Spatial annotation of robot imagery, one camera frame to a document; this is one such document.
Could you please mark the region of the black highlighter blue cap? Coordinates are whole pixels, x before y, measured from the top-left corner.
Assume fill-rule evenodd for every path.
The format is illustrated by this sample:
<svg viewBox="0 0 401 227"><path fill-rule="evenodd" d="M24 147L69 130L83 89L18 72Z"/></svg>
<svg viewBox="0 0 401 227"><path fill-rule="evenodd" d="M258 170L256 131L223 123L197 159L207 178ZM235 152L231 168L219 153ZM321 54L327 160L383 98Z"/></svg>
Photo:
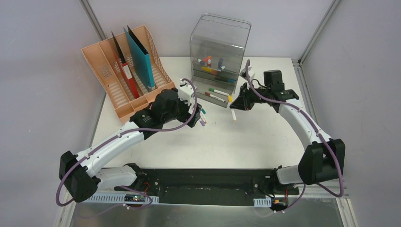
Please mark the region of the black highlighter blue cap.
<svg viewBox="0 0 401 227"><path fill-rule="evenodd" d="M228 79L228 78L217 78L217 80L219 80L219 81L223 81L223 82L226 82L226 83L230 83L230 84L233 84L233 83L235 83L235 80L234 80L234 79Z"/></svg>

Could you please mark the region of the white marker dark red cap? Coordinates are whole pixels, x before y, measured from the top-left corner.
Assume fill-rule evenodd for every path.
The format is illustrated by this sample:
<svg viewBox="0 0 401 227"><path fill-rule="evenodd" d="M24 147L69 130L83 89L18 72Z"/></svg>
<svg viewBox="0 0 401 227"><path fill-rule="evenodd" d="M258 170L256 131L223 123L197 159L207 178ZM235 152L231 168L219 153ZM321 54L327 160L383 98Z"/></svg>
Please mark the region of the white marker dark red cap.
<svg viewBox="0 0 401 227"><path fill-rule="evenodd" d="M216 99L216 100L218 100L218 101L220 101L220 102L223 102L223 103L226 102L225 99L220 98L220 97L218 97L218 96L216 96L216 95L213 95L213 94L211 94L211 93L205 92L204 94L205 94L206 96L209 96L209 97L211 97L211 98L214 98L214 99Z"/></svg>

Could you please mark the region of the white marker green cap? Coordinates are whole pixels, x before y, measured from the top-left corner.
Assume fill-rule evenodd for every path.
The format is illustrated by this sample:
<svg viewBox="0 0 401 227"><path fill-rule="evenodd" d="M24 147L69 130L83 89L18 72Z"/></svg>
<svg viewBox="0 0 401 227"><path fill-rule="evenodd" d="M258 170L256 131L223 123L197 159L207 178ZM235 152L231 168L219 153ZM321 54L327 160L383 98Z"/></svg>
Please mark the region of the white marker green cap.
<svg viewBox="0 0 401 227"><path fill-rule="evenodd" d="M226 92L223 92L223 91L220 91L220 90L214 89L214 88L209 88L209 91L211 91L211 92L215 92L215 93L218 93L218 94L221 94L221 95L224 95L224 96L230 96L230 94L229 94L229 93L226 93Z"/></svg>

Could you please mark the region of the dark blue small bottle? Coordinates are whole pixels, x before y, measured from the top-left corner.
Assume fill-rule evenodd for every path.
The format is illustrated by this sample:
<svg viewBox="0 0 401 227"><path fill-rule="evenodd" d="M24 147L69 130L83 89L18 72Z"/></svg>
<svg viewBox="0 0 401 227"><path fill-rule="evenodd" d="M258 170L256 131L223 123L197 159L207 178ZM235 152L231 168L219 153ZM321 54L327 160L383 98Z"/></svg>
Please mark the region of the dark blue small bottle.
<svg viewBox="0 0 401 227"><path fill-rule="evenodd" d="M218 68L219 69L221 69L221 67L222 67L223 60L224 60L223 58L220 58L219 61L218 61Z"/></svg>

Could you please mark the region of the red orange small bottle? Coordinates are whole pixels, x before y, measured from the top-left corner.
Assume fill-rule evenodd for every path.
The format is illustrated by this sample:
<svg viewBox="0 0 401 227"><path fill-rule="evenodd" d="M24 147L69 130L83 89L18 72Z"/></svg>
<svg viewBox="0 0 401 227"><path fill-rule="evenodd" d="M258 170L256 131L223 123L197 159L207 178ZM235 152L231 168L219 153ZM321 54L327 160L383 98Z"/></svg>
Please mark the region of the red orange small bottle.
<svg viewBox="0 0 401 227"><path fill-rule="evenodd" d="M211 56L207 56L207 57L204 58L202 61L203 61L203 62L207 62L209 59L211 59Z"/></svg>

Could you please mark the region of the smoked clear drawer box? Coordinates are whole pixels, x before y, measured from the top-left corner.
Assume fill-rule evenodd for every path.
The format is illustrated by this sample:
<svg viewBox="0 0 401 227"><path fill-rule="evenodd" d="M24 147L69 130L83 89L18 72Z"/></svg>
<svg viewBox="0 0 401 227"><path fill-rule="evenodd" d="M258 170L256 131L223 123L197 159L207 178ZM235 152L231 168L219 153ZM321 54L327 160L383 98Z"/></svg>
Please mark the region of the smoked clear drawer box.
<svg viewBox="0 0 401 227"><path fill-rule="evenodd" d="M252 24L245 20L216 14L205 13L198 20L190 37L190 57L192 68L192 81L198 92L198 97L226 108L228 96L209 91L214 88L230 95L235 92L236 84L241 71L242 61ZM211 56L211 67L199 64L198 59L203 60ZM225 69L219 74L205 72L201 67L220 70L218 61L223 58L222 66ZM230 84L217 80L217 78L234 79ZM226 100L225 103L206 96L208 92Z"/></svg>

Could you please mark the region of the teal folder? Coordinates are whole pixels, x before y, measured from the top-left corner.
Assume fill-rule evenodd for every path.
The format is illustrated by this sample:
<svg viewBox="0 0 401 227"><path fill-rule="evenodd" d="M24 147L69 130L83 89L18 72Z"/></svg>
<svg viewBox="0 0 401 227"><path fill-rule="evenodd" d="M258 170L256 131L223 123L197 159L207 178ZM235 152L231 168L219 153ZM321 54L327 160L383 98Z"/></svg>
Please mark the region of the teal folder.
<svg viewBox="0 0 401 227"><path fill-rule="evenodd" d="M124 32L135 73L145 89L151 92L156 88L156 84L154 82L150 54L129 26L127 26L127 29L124 28Z"/></svg>

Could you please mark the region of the red folder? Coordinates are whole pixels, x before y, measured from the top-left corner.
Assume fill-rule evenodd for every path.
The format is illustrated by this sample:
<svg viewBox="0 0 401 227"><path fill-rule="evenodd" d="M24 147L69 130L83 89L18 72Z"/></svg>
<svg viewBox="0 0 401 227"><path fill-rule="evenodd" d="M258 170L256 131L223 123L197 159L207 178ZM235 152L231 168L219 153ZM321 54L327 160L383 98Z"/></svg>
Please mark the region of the red folder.
<svg viewBox="0 0 401 227"><path fill-rule="evenodd" d="M134 99L139 98L140 95L139 95L136 83L133 79L133 75L130 70L130 67L123 55L123 52L119 46L119 43L118 43L114 33L112 33L112 36L113 36L113 44L114 44L115 50L116 50L116 52L114 52L114 56L116 58L117 65L120 69L122 77L123 77L125 83L127 84L128 89L130 90L130 93L133 95L133 98Z"/></svg>

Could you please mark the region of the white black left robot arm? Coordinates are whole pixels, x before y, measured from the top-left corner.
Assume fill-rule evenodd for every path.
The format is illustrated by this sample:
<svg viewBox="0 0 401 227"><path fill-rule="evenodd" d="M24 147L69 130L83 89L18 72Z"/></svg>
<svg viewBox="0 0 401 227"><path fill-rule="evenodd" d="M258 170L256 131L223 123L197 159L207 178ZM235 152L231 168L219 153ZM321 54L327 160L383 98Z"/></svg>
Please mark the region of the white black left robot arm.
<svg viewBox="0 0 401 227"><path fill-rule="evenodd" d="M157 132L175 131L185 125L193 128L201 118L201 110L197 91L190 85L164 89L103 141L77 154L66 151L60 157L56 204L63 207L72 201L83 202L100 189L116 186L141 190L144 174L139 168L105 165Z"/></svg>

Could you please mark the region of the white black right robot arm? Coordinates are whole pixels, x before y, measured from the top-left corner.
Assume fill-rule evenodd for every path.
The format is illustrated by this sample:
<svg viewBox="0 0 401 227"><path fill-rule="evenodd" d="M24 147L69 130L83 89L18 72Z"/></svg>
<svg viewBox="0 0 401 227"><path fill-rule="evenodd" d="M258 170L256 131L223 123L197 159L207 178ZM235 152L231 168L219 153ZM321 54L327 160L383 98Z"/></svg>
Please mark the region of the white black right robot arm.
<svg viewBox="0 0 401 227"><path fill-rule="evenodd" d="M317 184L337 179L343 174L345 144L325 133L310 115L303 110L299 96L285 89L280 70L263 73L264 85L251 88L245 82L231 109L248 111L266 103L283 117L300 139L305 151L297 165L279 168L268 186L275 194L282 193L290 183Z"/></svg>

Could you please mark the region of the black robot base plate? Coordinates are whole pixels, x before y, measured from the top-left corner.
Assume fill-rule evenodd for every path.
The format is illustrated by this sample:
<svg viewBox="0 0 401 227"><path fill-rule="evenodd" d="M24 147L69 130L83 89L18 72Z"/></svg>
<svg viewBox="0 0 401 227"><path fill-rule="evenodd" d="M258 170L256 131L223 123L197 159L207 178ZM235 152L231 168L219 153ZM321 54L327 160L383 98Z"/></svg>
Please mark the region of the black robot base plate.
<svg viewBox="0 0 401 227"><path fill-rule="evenodd" d="M162 204L253 206L255 199L298 195L280 184L275 169L143 168L128 187L157 196Z"/></svg>

